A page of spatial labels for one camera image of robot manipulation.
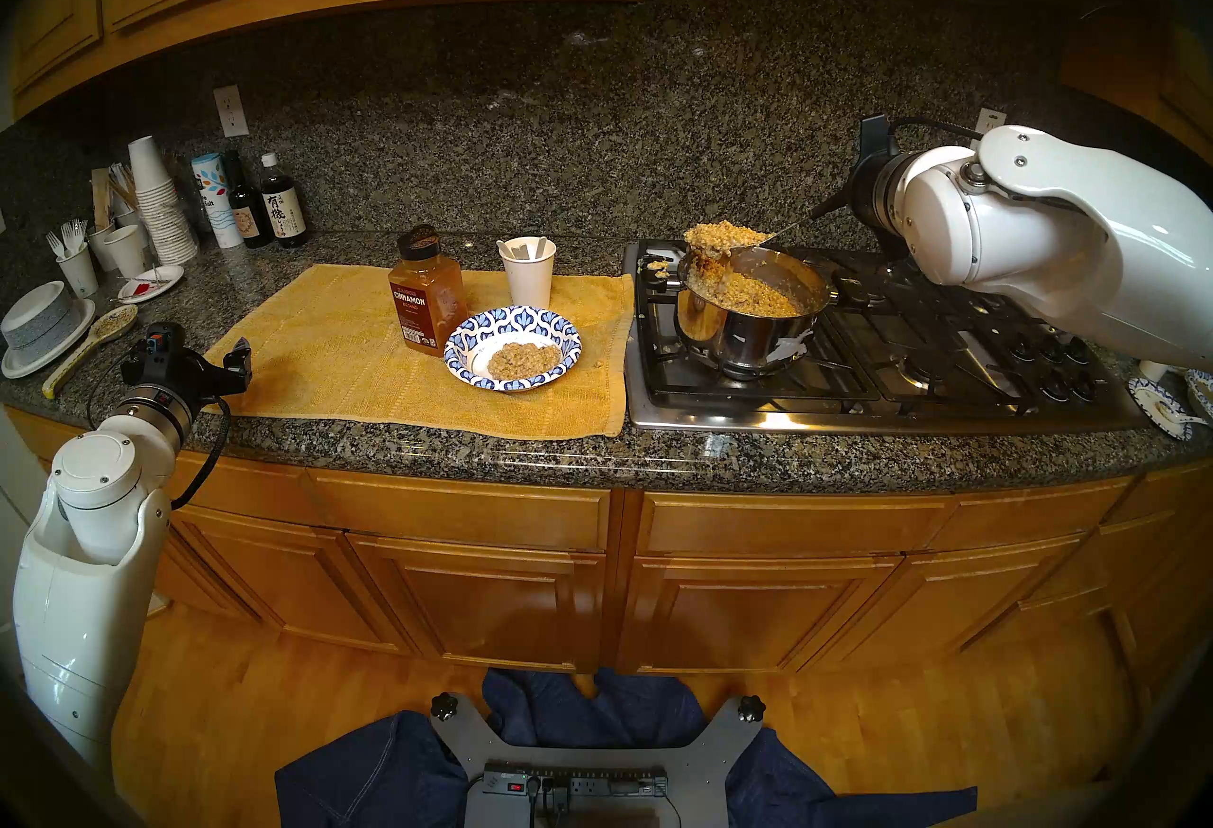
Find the stainless steel cooktop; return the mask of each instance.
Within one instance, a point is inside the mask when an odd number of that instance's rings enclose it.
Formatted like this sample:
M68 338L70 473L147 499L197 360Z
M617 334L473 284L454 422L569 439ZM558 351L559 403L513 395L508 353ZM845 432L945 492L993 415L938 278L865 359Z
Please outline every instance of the stainless steel cooktop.
M639 241L625 377L632 422L648 429L995 434L1147 426L1083 341L1009 299L940 287L912 261L850 250L787 250L837 291L775 375L735 381L678 337L677 241ZM668 261L668 269L657 269Z

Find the hardwood floor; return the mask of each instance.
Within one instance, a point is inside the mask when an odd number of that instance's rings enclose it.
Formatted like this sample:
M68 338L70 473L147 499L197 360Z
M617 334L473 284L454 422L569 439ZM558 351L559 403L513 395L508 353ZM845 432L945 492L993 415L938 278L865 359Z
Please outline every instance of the hardwood floor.
M149 826L277 826L274 771L484 670L277 635L175 604L149 621L114 726L120 793ZM758 693L767 724L838 793L976 784L981 807L1092 780L1135 726L1104 627L865 674L696 675L705 713ZM588 692L592 680L577 679Z

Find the saucepan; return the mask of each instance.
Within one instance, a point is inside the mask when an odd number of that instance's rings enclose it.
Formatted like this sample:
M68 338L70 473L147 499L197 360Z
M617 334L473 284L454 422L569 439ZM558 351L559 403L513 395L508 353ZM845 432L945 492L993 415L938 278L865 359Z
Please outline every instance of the saucepan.
M731 269L762 280L797 305L784 319L746 315L705 299L687 284L691 256L678 264L678 309L674 327L691 354L724 375L750 379L771 375L808 352L818 314L833 298L827 280L803 261L764 247L733 250Z

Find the wall outlet cover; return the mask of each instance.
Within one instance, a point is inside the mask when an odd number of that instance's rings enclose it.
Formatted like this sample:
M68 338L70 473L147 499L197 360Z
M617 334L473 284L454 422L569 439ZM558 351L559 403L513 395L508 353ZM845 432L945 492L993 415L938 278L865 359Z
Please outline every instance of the wall outlet cover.
M220 121L223 124L226 137L246 137L249 135L249 121L244 118L244 107L240 104L240 91L237 85L215 87L215 104L220 109Z

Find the kitchen towel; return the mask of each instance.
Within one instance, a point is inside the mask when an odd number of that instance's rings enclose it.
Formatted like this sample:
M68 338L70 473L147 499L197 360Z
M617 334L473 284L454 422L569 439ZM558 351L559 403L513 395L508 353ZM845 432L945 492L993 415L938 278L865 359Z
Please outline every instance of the kitchen towel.
M206 360L222 364L240 336L252 344L252 384L228 398L232 413L403 423L509 440L619 435L631 276L552 278L551 308L577 327L581 359L552 384L507 394L468 387L440 358L405 348L387 274L317 264L229 330ZM463 290L469 315L509 305L503 273L465 269Z

